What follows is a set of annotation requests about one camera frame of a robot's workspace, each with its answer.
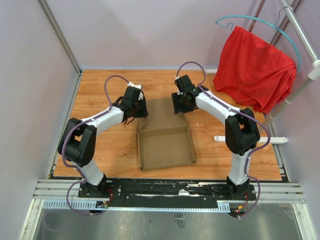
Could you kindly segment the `brown cardboard box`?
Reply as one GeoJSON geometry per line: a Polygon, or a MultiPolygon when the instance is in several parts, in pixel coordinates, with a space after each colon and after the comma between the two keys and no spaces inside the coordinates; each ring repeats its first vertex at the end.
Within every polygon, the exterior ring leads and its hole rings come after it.
{"type": "Polygon", "coordinates": [[[193,165],[196,162],[189,125],[175,114],[170,97],[146,101],[148,116],[138,119],[137,145],[142,172],[193,165]]]}

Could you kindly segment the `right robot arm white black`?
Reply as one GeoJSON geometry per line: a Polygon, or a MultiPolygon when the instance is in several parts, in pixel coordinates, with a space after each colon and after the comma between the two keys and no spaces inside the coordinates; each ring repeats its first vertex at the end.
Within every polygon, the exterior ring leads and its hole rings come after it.
{"type": "Polygon", "coordinates": [[[232,200],[240,199],[248,189],[247,176],[251,157],[261,136],[253,111],[234,107],[216,97],[208,88],[195,86],[187,75],[176,77],[177,92],[171,94],[175,114],[201,109],[224,124],[225,143],[231,151],[231,169],[226,193],[232,200]]]}

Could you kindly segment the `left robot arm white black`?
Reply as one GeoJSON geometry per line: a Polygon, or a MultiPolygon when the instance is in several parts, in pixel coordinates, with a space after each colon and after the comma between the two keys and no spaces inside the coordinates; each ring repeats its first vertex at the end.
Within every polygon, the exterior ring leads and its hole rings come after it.
{"type": "Polygon", "coordinates": [[[71,118],[67,122],[58,145],[63,164],[80,173],[91,194],[96,198],[103,197],[107,193],[107,177],[94,160],[97,136],[112,126],[127,125],[147,116],[142,86],[128,83],[124,96],[105,110],[88,118],[71,118]]]}

